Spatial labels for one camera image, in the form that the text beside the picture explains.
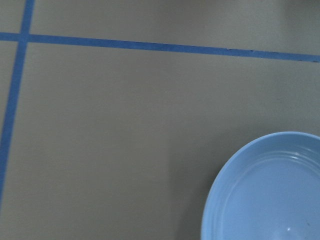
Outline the blue plate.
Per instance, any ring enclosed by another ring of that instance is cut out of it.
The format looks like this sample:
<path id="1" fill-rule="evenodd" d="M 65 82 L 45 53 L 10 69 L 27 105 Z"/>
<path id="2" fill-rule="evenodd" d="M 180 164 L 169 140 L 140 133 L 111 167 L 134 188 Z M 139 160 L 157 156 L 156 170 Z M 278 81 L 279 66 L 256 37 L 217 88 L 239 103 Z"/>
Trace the blue plate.
<path id="1" fill-rule="evenodd" d="M 206 199 L 203 240 L 317 240 L 320 138 L 276 132 L 239 149 Z"/>

